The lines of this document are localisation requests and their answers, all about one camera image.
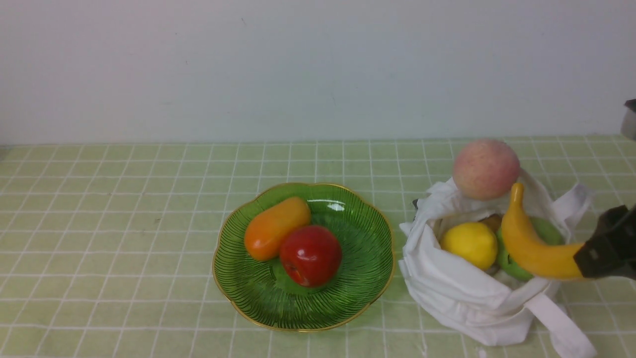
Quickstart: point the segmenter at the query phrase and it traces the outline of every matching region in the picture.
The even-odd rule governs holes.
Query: white grid line
[[[265,157],[265,148],[263,148],[263,158]],[[210,148],[210,154],[207,158],[207,165],[205,167],[205,172],[207,173],[208,169],[210,168],[210,163],[212,162],[212,151],[214,150],[214,148]],[[261,160],[261,172],[263,170],[263,161]],[[201,188],[199,189],[199,195],[197,196],[197,202],[195,204],[195,207],[198,206],[198,201],[201,198],[200,192],[201,190],[203,190],[203,182],[201,182]],[[194,216],[192,216],[192,221],[190,221],[190,226],[189,229],[192,229],[192,223],[194,222]],[[221,232],[221,226],[223,225],[223,221],[221,221],[221,225],[219,226],[219,232]],[[195,333],[192,337],[192,346],[190,347],[190,353],[188,354],[189,357],[192,357],[192,355],[194,354],[195,351],[195,347],[197,345],[197,338],[198,338],[198,334],[199,331],[201,329],[201,315],[203,314],[203,307],[205,306],[205,297],[207,295],[207,289],[211,284],[211,278],[212,278],[212,273],[210,272],[210,274],[207,277],[207,281],[205,282],[205,288],[203,290],[203,301],[201,301],[201,307],[199,307],[199,314],[197,316],[197,326],[195,328]]]
[[[453,160],[455,160],[455,153],[453,152],[453,144],[448,140],[448,146],[450,147],[450,156]],[[464,334],[461,334],[462,337],[462,348],[464,349],[464,357],[468,358],[468,350],[466,349],[466,340],[464,339]],[[508,353],[506,352],[506,347],[504,347],[504,357],[508,358]]]
[[[183,150],[183,156],[181,157],[181,161],[179,162],[179,171],[181,171],[181,168],[183,167],[183,161],[186,157],[186,150],[188,149],[188,147],[186,146],[186,148]],[[163,208],[163,214],[162,214],[162,218],[165,217],[165,211],[168,208],[168,205],[170,203],[170,199],[172,197],[172,193],[174,192],[174,188],[177,185],[177,181],[175,180],[174,183],[172,183],[172,188],[170,189],[170,194],[168,195],[168,200],[165,203],[165,207]],[[192,215],[192,217],[190,218],[190,224],[188,225],[188,228],[192,227],[192,223],[195,219],[195,216]],[[158,235],[158,232],[155,234],[155,238],[153,239],[153,243],[150,246],[150,251],[152,251],[152,248],[155,246],[155,242],[156,242],[156,237]],[[174,269],[174,273],[175,275],[179,272],[179,268],[181,267],[181,261],[183,260],[183,251],[186,247],[186,240],[183,241],[183,245],[181,247],[181,252],[179,253],[179,260],[177,261],[177,267]],[[177,282],[177,278],[176,276],[172,278],[172,282],[170,283],[170,288],[168,289],[168,298],[170,296],[172,296],[172,290],[174,289],[174,283]],[[141,279],[139,279],[139,281],[137,282],[137,288],[135,289],[135,294],[133,294],[133,297],[135,297],[135,295],[137,294],[137,292],[139,291],[139,287],[141,286]],[[168,309],[168,301],[164,302],[163,304],[163,309],[162,309],[162,313],[161,313],[161,317],[159,318],[159,326],[161,326],[163,324],[163,319],[165,317],[165,312]],[[150,351],[150,356],[152,357],[154,355],[155,352],[155,348],[156,348],[156,344],[157,344],[157,340],[159,339],[159,330],[157,330],[157,332],[155,333],[155,340],[153,342],[153,348]]]
[[[82,149],[83,149],[83,148],[84,148],[84,147],[82,147],[82,148],[80,149],[80,151],[78,152],[78,157],[80,156],[80,153],[81,153],[81,151],[82,151]],[[60,187],[62,187],[62,186],[64,185],[64,183],[65,183],[65,182],[66,182],[66,179],[62,180],[62,182],[60,183]],[[49,207],[49,208],[53,205],[54,200],[55,200],[55,197],[53,198],[53,200],[51,200],[51,203],[48,205],[48,207]],[[24,206],[24,204],[25,204],[26,202],[27,202],[27,199],[26,199],[26,197],[25,197],[24,202],[22,203],[22,206],[21,206],[21,207],[23,207],[23,206]],[[31,244],[31,241],[33,240],[33,237],[35,237],[36,232],[37,232],[37,231],[38,231],[38,229],[42,226],[42,223],[44,223],[45,217],[46,217],[46,215],[42,215],[42,219],[39,221],[38,226],[36,227],[36,229],[35,229],[35,230],[33,230],[33,232],[32,232],[32,234],[31,234],[31,236],[30,236],[30,237],[29,237],[29,239],[27,240],[27,244],[26,244],[26,246],[24,247],[24,249],[23,249],[22,253],[20,253],[20,256],[19,256],[19,257],[18,257],[18,259],[15,261],[15,264],[14,264],[13,268],[11,269],[11,272],[9,272],[9,277],[10,277],[10,276],[11,276],[11,274],[15,271],[15,268],[16,268],[16,267],[18,267],[18,265],[20,264],[20,261],[21,261],[21,260],[22,260],[22,258],[24,257],[24,252],[25,252],[25,250],[26,250],[26,249],[29,247],[29,245]],[[70,220],[70,221],[69,221],[68,226],[67,226],[67,229],[68,229],[68,227],[71,225],[71,221],[72,221],[72,220]],[[56,248],[60,245],[60,243],[61,243],[61,242],[62,242],[62,237],[60,237],[60,238],[59,238],[59,242],[57,243]],[[51,255],[51,257],[49,258],[49,260],[46,262],[45,268],[42,270],[42,272],[46,272],[46,270],[48,269],[49,264],[51,263],[51,261],[52,261],[52,260],[53,260],[53,255]],[[2,285],[0,285],[0,292],[2,292],[2,291],[3,291],[3,289],[4,289],[4,285],[5,285],[5,284],[6,284],[6,282],[8,282],[8,281],[9,281],[9,278],[7,278],[7,279],[3,282],[3,284],[2,284]],[[27,304],[29,303],[29,300],[33,297],[33,294],[34,294],[34,293],[35,293],[35,291],[38,289],[38,285],[40,284],[40,282],[41,282],[41,281],[42,281],[42,276],[40,276],[40,277],[38,278],[38,280],[37,280],[36,284],[35,284],[35,285],[33,286],[33,288],[31,289],[31,293],[29,293],[29,297],[28,297],[26,300],[24,300],[24,303],[23,303],[23,305],[22,305],[22,307],[21,307],[20,311],[18,312],[18,315],[16,315],[15,320],[13,320],[13,324],[14,324],[14,325],[18,322],[18,319],[20,319],[20,316],[21,316],[21,315],[22,315],[22,313],[24,312],[24,309],[26,308]],[[9,330],[8,330],[8,332],[7,332],[7,334],[6,334],[6,338],[4,339],[4,343],[2,344],[2,347],[0,348],[0,355],[4,352],[4,349],[5,349],[5,347],[6,347],[7,342],[9,342],[9,338],[10,338],[10,336],[11,336],[11,332],[12,332],[12,331],[13,331],[13,329],[10,327],[10,328],[9,328]],[[42,341],[40,342],[40,344],[41,344],[42,342],[44,342],[45,338],[46,338],[46,334],[42,336]]]
[[[85,148],[86,148],[86,147],[81,147],[81,148],[80,148],[80,150],[79,150],[79,152],[78,152],[78,157],[77,157],[77,159],[79,159],[79,158],[80,158],[80,156],[82,155],[82,152],[84,151],[84,149],[85,149]],[[107,153],[107,152],[108,152],[108,146],[106,146],[106,148],[104,149],[104,153],[102,154],[102,159],[106,157],[106,153]],[[71,171],[75,168],[75,166],[77,165],[77,163],[78,163],[78,161],[76,161],[76,162],[75,162],[75,164],[73,164],[73,166],[71,167]],[[87,186],[86,186],[86,188],[84,189],[84,194],[83,194],[83,195],[82,195],[82,197],[81,197],[81,200],[80,200],[80,202],[79,202],[79,204],[78,204],[78,208],[81,206],[82,202],[83,202],[83,201],[84,201],[84,199],[86,198],[86,191],[88,190],[88,188],[89,188],[89,186],[90,186],[90,183],[88,183],[88,185],[87,185]],[[51,200],[50,207],[51,207],[51,206],[53,206],[53,203],[55,202],[55,198],[56,198],[56,197],[57,197],[57,195],[53,198],[53,200]],[[64,237],[64,234],[65,234],[65,233],[66,233],[66,232],[67,232],[67,231],[71,228],[71,224],[72,224],[72,222],[73,222],[74,218],[76,217],[76,215],[77,215],[77,212],[73,213],[73,215],[72,215],[71,219],[69,220],[68,224],[66,225],[66,228],[64,229],[64,233],[63,233],[63,234],[62,234],[62,236],[60,237],[60,241],[57,243],[57,246],[55,247],[55,249],[57,249],[57,248],[60,246],[60,244],[62,243],[62,239],[63,239],[63,237]],[[83,262],[83,259],[84,259],[85,257],[86,257],[86,253],[84,253],[84,256],[82,256],[82,259],[80,260],[80,264],[78,265],[77,270],[79,270],[79,269],[80,269],[81,262]],[[53,260],[53,255],[51,255],[51,258],[50,258],[49,262],[47,263],[47,267],[48,267],[48,264],[49,264],[52,260]],[[35,293],[36,288],[37,288],[37,286],[39,285],[39,283],[40,283],[40,281],[42,280],[42,278],[43,278],[43,277],[44,277],[44,276],[41,276],[41,277],[40,277],[40,279],[39,279],[38,283],[37,283],[37,284],[36,284],[36,286],[33,288],[33,291],[31,292],[31,295],[33,295],[33,294]],[[69,286],[68,286],[68,288],[67,288],[66,292],[64,293],[64,298],[66,298],[66,297],[67,297],[67,295],[68,295],[68,293],[71,291],[71,287],[73,286],[74,280],[75,280],[75,277],[72,277],[72,278],[71,278],[71,282],[70,282],[70,284],[69,284]],[[55,311],[55,313],[53,314],[53,318],[51,319],[51,325],[53,325],[53,323],[55,322],[55,319],[57,318],[58,313],[59,313],[59,312],[60,312],[60,310],[62,309],[62,305],[63,305],[63,304],[64,304],[64,299],[63,299],[63,300],[61,300],[61,301],[60,301],[60,304],[57,306],[57,310]],[[42,345],[44,344],[44,342],[45,342],[45,340],[46,340],[46,338],[47,338],[47,336],[48,336],[48,334],[49,334],[50,330],[51,330],[51,326],[49,326],[49,328],[47,328],[47,329],[46,329],[46,333],[42,336],[42,340],[41,340],[41,341],[39,342],[39,344],[38,344],[38,348],[36,349],[36,353],[39,353],[39,351],[42,349]]]
[[[600,166],[602,168],[603,174],[605,176],[605,180],[607,180],[609,185],[612,187],[612,190],[614,190],[614,192],[617,193],[617,196],[618,196],[618,191],[616,190],[614,184],[610,180],[609,175],[607,175],[607,173],[605,172],[605,169],[603,169],[603,164],[600,162],[600,160],[596,156],[596,153],[594,152],[594,148],[592,148],[592,146],[590,145],[590,142],[588,141],[587,138],[585,138],[584,141],[585,141],[585,144],[587,144],[587,146],[590,149],[590,151],[592,152],[592,154],[594,155],[594,159],[596,160],[598,166]],[[572,165],[570,163],[570,159],[567,157],[567,154],[565,155],[565,159],[567,160],[567,162],[570,165]],[[598,286],[598,283],[596,281],[593,281],[593,283],[594,283],[594,287],[596,288],[596,290],[598,292],[598,296],[600,297],[601,301],[603,303],[605,303],[605,309],[607,310],[607,312],[609,312],[609,316],[612,318],[612,322],[614,324],[614,328],[616,329],[616,332],[619,333],[620,328],[618,327],[618,320],[616,319],[616,316],[614,315],[614,312],[608,307],[607,301],[605,300],[605,296],[603,295],[603,292],[601,291],[600,287]],[[627,358],[632,358],[632,354],[630,353],[629,349],[627,349],[627,345],[625,344],[625,340],[623,339],[623,335],[622,334],[618,334],[618,340],[621,342],[621,345],[623,346],[623,350],[625,351],[625,355],[627,356]]]
[[[237,154],[236,154],[236,158],[234,158],[235,162],[234,162],[234,168],[232,169],[232,173],[234,173],[237,169],[237,165],[236,165],[236,161],[239,159],[239,149],[240,149],[240,143],[237,146]],[[230,179],[230,189],[232,188],[232,181],[233,178]],[[230,198],[230,192],[228,192],[228,195],[225,197],[225,205],[223,206],[224,210],[227,210],[228,208],[228,200]],[[230,338],[230,349],[228,351],[228,358],[232,358],[232,350],[234,348],[234,336],[236,336],[236,332],[237,332],[237,322],[239,319],[239,313],[236,311],[234,312],[234,323],[232,324],[232,337]]]
[[[342,141],[342,158],[345,158],[345,142]],[[342,184],[345,184],[345,161],[342,161]],[[349,324],[345,324],[344,327],[345,330],[345,358],[349,358]]]
[[[161,151],[161,148],[162,148],[162,146],[159,146],[159,147],[157,148],[157,153],[155,154],[155,159],[159,156],[159,153],[160,153],[160,151]],[[129,154],[129,157],[128,157],[128,159],[129,159],[129,160],[132,158],[132,156],[133,156],[134,152],[135,152],[135,147],[131,148],[131,150],[130,150],[130,154]],[[129,164],[130,164],[130,161],[128,161],[128,162],[126,163],[125,168],[127,168]],[[150,180],[150,177],[148,177],[148,178],[146,179],[146,182],[144,183],[143,191],[145,191],[145,190],[146,190],[146,187],[148,186],[148,182],[149,182],[149,180]],[[121,183],[121,178],[117,181],[117,184],[116,184],[114,187],[115,187],[115,188],[117,188],[117,187],[119,186],[119,184],[120,184],[120,183]],[[141,198],[142,198],[142,196],[140,195],[140,196],[139,196],[139,198],[137,199],[136,204],[135,204],[135,209],[137,209],[137,207],[139,206],[139,203],[141,202]],[[111,202],[111,200],[112,200],[112,199],[113,199],[113,196],[110,196],[110,197],[108,198],[108,203],[107,203],[106,207],[108,207],[108,205],[110,205],[110,202]],[[99,226],[101,225],[101,222],[102,222],[102,220],[104,219],[104,216],[105,216],[105,215],[102,215],[102,216],[101,216],[101,218],[99,219],[99,223],[97,224],[97,227],[99,227]],[[130,216],[130,218],[129,218],[129,220],[128,220],[128,224],[127,224],[127,226],[126,226],[126,229],[128,229],[128,228],[130,227],[130,225],[131,225],[131,223],[132,223],[132,219],[133,219],[133,216]],[[97,231],[95,231],[95,232],[93,233],[93,235],[91,236],[90,241],[89,241],[89,244],[88,244],[88,246],[87,246],[87,247],[90,247],[90,245],[93,243],[93,240],[95,239],[96,235],[97,235]],[[113,267],[114,267],[115,261],[117,260],[117,255],[118,255],[118,253],[119,253],[119,251],[120,251],[120,249],[121,249],[121,246],[123,245],[124,240],[125,240],[125,235],[124,235],[124,236],[122,236],[121,241],[120,241],[119,245],[117,246],[117,254],[113,255],[113,261],[111,261],[110,267],[109,267],[108,272],[107,272],[107,275],[106,275],[106,279],[104,279],[104,283],[102,284],[102,287],[101,287],[101,289],[100,289],[100,291],[99,291],[99,295],[98,295],[97,297],[101,297],[101,296],[103,295],[103,293],[104,293],[104,289],[106,288],[106,285],[107,285],[108,280],[109,280],[109,275],[111,274],[111,272],[112,272],[112,270],[113,270]],[[84,262],[84,260],[86,259],[86,255],[87,255],[87,254],[88,254],[88,251],[86,251],[86,254],[85,254],[85,255],[82,257],[82,259],[80,260],[80,264],[78,265],[78,267],[77,267],[77,269],[76,269],[76,271],[75,271],[75,275],[73,276],[73,279],[71,279],[71,283],[69,284],[69,288],[68,288],[68,289],[66,290],[66,292],[64,293],[64,299],[67,299],[68,294],[69,294],[69,292],[71,291],[71,287],[73,286],[73,282],[74,282],[74,281],[75,281],[75,279],[78,277],[78,273],[80,272],[81,265],[82,265],[82,263]],[[57,311],[55,312],[55,314],[54,314],[54,318],[58,315],[58,313],[59,313],[59,311],[60,311],[61,307],[62,307],[62,305],[60,305],[60,307],[58,307],[58,310],[57,310]],[[91,313],[90,313],[90,315],[89,315],[89,318],[88,318],[88,321],[87,321],[87,323],[86,323],[86,326],[90,325],[90,322],[91,322],[91,320],[92,320],[93,314],[95,313],[95,310],[96,310],[96,309],[97,309],[97,303],[93,306],[93,309],[92,309],[92,311],[91,311]],[[78,346],[76,347],[76,351],[75,351],[74,355],[77,355],[77,353],[79,352],[79,349],[80,349],[80,347],[81,347],[81,343],[82,343],[82,342],[79,342],[79,343],[78,343]]]
[[[369,140],[368,142],[369,145],[369,158],[371,160],[371,162],[373,162],[373,151],[371,150],[371,141]],[[373,203],[373,205],[375,206],[375,191],[374,191],[374,184],[373,184],[373,165],[369,166],[370,168],[370,175],[371,175],[371,202]],[[384,331],[384,329],[386,328],[386,319],[385,319],[385,315],[384,315],[384,301],[379,299],[378,300],[380,302],[380,311],[382,312],[382,342],[384,344],[384,358],[389,358],[389,351],[387,349],[387,334]]]

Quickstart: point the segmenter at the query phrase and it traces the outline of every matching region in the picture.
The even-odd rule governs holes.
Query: mango
[[[245,249],[258,261],[277,257],[282,242],[293,231],[311,223],[307,202],[290,197],[255,216],[245,230]]]

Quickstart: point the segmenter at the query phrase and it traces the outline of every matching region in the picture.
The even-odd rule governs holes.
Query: white cloth bag
[[[548,219],[566,242],[574,226],[591,204],[592,192],[576,184],[556,201],[545,187],[522,170],[523,207],[528,215]],[[535,277],[520,285],[508,285],[464,259],[439,247],[438,238],[449,228],[478,221],[493,213],[503,214],[509,195],[493,201],[477,201],[461,194],[454,181],[435,183],[429,196],[417,201],[413,222],[400,225],[407,235],[404,258],[398,261],[411,297],[444,326],[456,329],[483,345],[512,345],[525,340],[537,317],[550,331],[552,344],[562,358],[591,358],[596,350],[563,309],[553,302],[560,282]]]

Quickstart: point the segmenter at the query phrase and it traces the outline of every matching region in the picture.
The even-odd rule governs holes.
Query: bowl
[[[243,243],[256,215],[291,196],[303,198],[312,224],[327,227],[342,247],[336,276],[318,289],[292,281],[278,258],[252,259]],[[247,320],[277,331],[325,331],[350,322],[384,293],[396,269],[393,246],[388,220],[351,190],[330,183],[285,183],[227,218],[212,274],[221,293]]]

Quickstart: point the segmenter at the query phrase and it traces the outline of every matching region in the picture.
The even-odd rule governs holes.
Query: green grid tablecloth
[[[620,137],[505,138],[556,197],[597,190],[576,230],[636,202],[636,143]],[[237,315],[211,280],[223,219],[282,182],[342,183],[396,230],[410,203],[450,177],[467,140],[320,141],[7,148],[0,162],[2,357],[554,357],[532,328],[511,347],[481,347],[437,323],[400,273],[350,324],[278,333]],[[558,295],[599,357],[636,357],[634,282],[566,283]]]

